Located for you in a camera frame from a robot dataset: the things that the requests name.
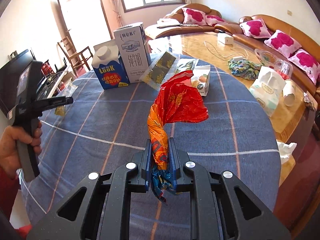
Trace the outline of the brown leather long sofa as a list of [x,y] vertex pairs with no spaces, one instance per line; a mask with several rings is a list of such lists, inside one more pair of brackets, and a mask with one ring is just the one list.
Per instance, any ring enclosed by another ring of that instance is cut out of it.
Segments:
[[268,15],[245,16],[232,25],[234,38],[250,48],[268,50],[293,64],[293,79],[319,94],[319,44],[294,26]]

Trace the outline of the white charger box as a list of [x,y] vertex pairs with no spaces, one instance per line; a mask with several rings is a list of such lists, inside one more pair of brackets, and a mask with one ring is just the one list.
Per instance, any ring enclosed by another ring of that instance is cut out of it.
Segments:
[[234,38],[227,33],[217,33],[217,41],[224,45],[233,45]]

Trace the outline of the brown leather chaise sofa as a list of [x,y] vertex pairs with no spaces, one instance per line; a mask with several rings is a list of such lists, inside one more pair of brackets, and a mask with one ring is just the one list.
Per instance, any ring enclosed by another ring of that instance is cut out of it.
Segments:
[[160,37],[192,33],[204,33],[215,30],[215,26],[211,27],[208,25],[200,26],[196,24],[183,24],[184,14],[182,8],[200,10],[204,12],[206,15],[214,15],[222,18],[220,12],[214,9],[210,9],[205,5],[199,3],[185,4],[176,8],[170,14],[165,15],[164,18],[159,19],[157,24],[146,27],[144,29],[146,36],[154,40]]

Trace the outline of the white TV stand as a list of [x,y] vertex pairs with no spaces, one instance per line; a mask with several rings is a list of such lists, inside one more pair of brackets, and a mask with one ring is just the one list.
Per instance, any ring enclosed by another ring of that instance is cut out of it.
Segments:
[[63,71],[51,74],[45,78],[36,92],[37,99],[47,99],[56,96],[67,83],[75,79],[75,74],[69,64]]

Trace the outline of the blue plaid tablecloth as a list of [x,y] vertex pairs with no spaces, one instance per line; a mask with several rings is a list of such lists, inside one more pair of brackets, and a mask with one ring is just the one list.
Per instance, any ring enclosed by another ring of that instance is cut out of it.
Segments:
[[250,91],[216,66],[210,67],[209,91],[200,99],[207,116],[195,122],[197,109],[174,122],[151,112],[157,90],[144,82],[104,90],[95,72],[75,80],[73,103],[65,116],[42,116],[40,175],[21,185],[32,225],[40,221],[91,172],[107,174],[127,164],[151,141],[163,139],[208,171],[231,171],[269,208],[278,192],[280,160],[269,117]]

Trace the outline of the red foil snack wrapper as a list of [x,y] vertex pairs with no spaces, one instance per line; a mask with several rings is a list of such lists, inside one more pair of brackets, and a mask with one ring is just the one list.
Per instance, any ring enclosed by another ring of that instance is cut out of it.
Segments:
[[169,138],[165,124],[176,122],[199,123],[207,120],[208,109],[197,88],[191,85],[191,70],[175,74],[160,86],[159,94],[147,118],[151,140],[153,167],[151,189],[161,202],[166,203],[163,191],[176,194],[173,173],[169,171]]

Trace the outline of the tissue pack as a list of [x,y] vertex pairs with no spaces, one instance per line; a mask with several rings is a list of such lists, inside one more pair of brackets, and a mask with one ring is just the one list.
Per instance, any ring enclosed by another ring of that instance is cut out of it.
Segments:
[[250,93],[271,117],[277,108],[285,80],[275,70],[262,66],[258,78],[249,87]]

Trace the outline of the pink floral pillow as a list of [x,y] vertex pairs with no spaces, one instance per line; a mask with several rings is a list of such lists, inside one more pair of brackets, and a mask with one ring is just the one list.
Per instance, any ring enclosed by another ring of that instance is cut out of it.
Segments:
[[219,16],[206,15],[206,24],[208,26],[214,27],[216,24],[225,23],[225,20]]
[[319,62],[311,54],[303,49],[298,49],[288,60],[303,70],[314,85],[317,84]]
[[184,14],[183,24],[207,25],[206,14],[200,10],[182,8]]
[[251,20],[244,23],[240,23],[240,28],[247,37],[252,38],[270,38],[269,32],[263,19]]
[[281,53],[286,59],[302,47],[298,41],[280,30],[276,30],[269,39],[264,41],[264,44]]

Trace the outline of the small egg carton box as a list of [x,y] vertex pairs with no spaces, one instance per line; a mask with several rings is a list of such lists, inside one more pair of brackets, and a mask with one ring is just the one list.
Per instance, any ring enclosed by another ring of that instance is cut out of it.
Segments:
[[201,96],[207,96],[210,82],[210,65],[196,66],[193,69],[191,85],[197,88]]

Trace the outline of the wooden chair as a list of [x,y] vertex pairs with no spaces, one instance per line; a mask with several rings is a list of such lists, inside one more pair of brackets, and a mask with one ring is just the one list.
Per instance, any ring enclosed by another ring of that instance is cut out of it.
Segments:
[[93,58],[93,54],[89,46],[77,52],[73,42],[68,36],[57,42],[57,46],[62,50],[76,76],[78,76],[77,70],[79,68],[85,68],[87,71],[91,70],[89,60]]

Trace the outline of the colourful crumpled cloth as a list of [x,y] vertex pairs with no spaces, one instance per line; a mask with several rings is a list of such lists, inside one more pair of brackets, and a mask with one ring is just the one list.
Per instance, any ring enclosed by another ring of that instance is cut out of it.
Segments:
[[239,61],[230,59],[228,61],[228,68],[232,75],[242,77],[245,80],[254,81],[258,78],[261,65],[248,61],[247,59],[242,59]]

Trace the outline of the blue LOOK milk carton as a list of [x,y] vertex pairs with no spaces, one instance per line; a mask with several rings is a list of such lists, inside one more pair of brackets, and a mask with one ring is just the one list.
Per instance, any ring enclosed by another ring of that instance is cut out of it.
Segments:
[[104,90],[130,84],[115,40],[94,46],[93,70]]

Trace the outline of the black flat screen television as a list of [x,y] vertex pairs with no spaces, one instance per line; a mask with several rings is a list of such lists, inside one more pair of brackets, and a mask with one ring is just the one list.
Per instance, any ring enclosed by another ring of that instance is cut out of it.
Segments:
[[20,75],[25,68],[35,60],[33,52],[29,49],[18,54],[7,62],[0,72],[0,98],[1,111],[5,116],[14,107],[16,102],[17,86]]

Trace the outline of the white tall milk carton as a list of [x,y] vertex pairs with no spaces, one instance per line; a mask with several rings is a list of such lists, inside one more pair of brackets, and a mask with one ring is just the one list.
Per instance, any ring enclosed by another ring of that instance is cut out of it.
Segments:
[[151,64],[143,23],[125,25],[113,33],[129,82],[139,82]]

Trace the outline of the clear gold-print wrapper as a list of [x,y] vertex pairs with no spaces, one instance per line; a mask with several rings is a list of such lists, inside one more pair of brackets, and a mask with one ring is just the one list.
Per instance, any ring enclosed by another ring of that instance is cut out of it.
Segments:
[[177,57],[168,51],[153,54],[151,64],[140,77],[140,81],[159,91],[161,84],[176,60]]

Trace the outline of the white paper cup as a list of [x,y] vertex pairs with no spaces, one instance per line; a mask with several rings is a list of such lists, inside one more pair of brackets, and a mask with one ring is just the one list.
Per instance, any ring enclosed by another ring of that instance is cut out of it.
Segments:
[[285,80],[285,86],[283,88],[284,104],[287,107],[293,106],[295,102],[296,84],[291,80]]

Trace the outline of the open balcony door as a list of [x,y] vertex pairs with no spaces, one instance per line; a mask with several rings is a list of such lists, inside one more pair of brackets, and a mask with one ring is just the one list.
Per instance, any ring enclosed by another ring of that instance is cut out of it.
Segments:
[[67,29],[77,52],[111,39],[101,0],[57,0]]

